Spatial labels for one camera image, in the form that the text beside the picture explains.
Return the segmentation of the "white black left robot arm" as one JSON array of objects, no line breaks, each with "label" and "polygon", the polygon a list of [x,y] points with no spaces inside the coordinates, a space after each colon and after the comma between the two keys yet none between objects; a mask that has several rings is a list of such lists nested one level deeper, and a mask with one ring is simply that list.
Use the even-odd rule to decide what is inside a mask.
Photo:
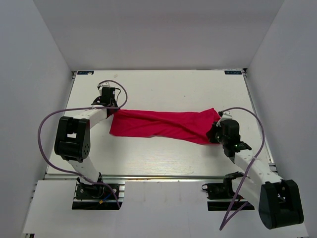
[{"label": "white black left robot arm", "polygon": [[102,176],[93,165],[89,154],[91,150],[90,130],[99,122],[116,112],[118,106],[115,92],[117,88],[103,86],[100,96],[97,97],[92,107],[69,117],[59,119],[54,152],[67,161],[76,173],[82,175],[81,183],[88,184],[87,191],[94,198],[104,194],[105,186],[101,183]]}]

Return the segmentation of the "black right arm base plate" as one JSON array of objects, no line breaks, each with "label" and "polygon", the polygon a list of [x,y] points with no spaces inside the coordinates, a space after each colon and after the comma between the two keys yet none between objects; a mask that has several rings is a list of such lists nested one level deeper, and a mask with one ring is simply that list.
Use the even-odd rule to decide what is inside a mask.
[{"label": "black right arm base plate", "polygon": [[234,195],[232,181],[242,178],[243,173],[235,172],[224,177],[222,182],[205,183],[202,191],[207,193],[208,211],[226,211]]}]

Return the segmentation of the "red t shirt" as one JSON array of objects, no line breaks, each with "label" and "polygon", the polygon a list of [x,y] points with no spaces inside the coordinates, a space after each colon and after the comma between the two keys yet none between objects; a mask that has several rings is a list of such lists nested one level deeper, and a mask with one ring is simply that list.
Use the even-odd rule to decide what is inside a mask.
[{"label": "red t shirt", "polygon": [[158,136],[209,144],[206,133],[219,119],[213,108],[202,112],[119,110],[113,115],[109,133],[121,137]]}]

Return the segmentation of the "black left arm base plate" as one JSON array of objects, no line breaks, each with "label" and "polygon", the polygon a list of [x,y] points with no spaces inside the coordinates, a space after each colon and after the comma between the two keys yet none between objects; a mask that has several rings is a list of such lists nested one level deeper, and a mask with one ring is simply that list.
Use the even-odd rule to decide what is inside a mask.
[{"label": "black left arm base plate", "polygon": [[115,197],[107,186],[77,183],[72,210],[119,210]]}]

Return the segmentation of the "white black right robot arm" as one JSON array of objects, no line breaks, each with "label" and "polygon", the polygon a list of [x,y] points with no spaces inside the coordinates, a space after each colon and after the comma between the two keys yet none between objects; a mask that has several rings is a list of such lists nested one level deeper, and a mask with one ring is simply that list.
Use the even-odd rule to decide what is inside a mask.
[{"label": "white black right robot arm", "polygon": [[264,226],[276,229],[301,224],[304,213],[298,185],[285,180],[258,160],[251,147],[241,140],[236,120],[220,119],[206,133],[209,142],[222,145],[224,154],[241,172],[225,175],[222,186],[210,186],[209,199],[226,194],[232,200],[242,197],[258,210]]}]

